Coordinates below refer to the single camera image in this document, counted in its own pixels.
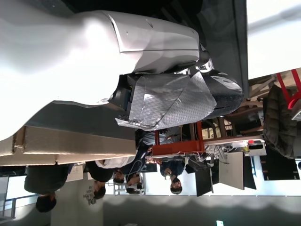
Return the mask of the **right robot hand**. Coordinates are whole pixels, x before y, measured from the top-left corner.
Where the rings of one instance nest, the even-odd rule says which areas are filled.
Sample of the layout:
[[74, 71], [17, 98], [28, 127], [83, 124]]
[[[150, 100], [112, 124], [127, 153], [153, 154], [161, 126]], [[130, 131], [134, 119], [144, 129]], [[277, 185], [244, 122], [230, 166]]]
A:
[[122, 75], [137, 82], [129, 113], [116, 122], [145, 131], [226, 115], [244, 98], [187, 26], [107, 10], [60, 17], [1, 1], [1, 140], [50, 103], [107, 104]]

